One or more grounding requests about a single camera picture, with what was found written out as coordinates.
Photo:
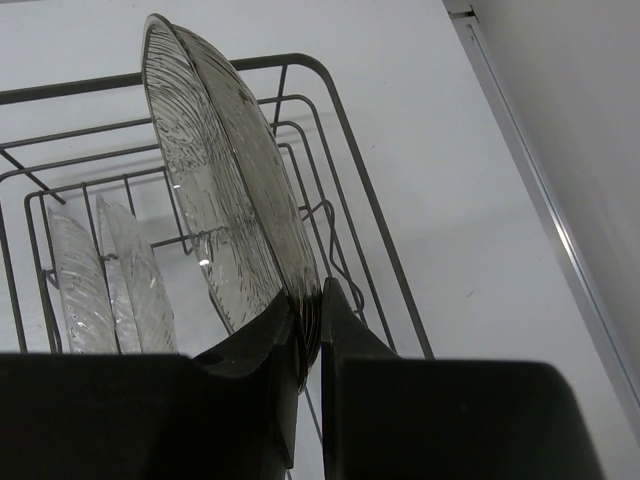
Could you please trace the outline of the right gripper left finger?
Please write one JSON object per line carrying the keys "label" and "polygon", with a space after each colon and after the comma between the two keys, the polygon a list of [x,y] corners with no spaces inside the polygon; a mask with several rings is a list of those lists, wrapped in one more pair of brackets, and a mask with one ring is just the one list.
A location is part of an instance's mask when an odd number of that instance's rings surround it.
{"label": "right gripper left finger", "polygon": [[297,414],[293,313],[276,296],[202,354],[5,354],[5,479],[281,479]]}

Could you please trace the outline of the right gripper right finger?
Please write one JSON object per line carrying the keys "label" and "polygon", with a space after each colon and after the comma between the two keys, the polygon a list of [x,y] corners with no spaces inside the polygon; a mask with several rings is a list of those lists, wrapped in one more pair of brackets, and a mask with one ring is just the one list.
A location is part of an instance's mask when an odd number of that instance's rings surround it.
{"label": "right gripper right finger", "polygon": [[329,479],[600,479],[573,390],[530,361],[395,354],[325,281],[321,334]]}

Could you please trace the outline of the clear plate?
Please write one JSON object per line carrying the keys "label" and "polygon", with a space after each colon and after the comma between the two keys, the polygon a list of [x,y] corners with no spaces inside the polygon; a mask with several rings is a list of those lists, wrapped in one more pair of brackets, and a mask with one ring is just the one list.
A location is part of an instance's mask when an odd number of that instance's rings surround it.
{"label": "clear plate", "polygon": [[176,353],[174,313],[153,249],[122,204],[96,198],[100,249],[116,338],[124,354]]}
{"label": "clear plate", "polygon": [[159,14],[145,23],[141,71],[160,151],[221,321],[236,333],[283,295],[305,380],[319,350],[320,278],[256,97],[214,46]]}
{"label": "clear plate", "polygon": [[47,210],[56,276],[70,351],[117,354],[115,323],[101,263],[88,231]]}

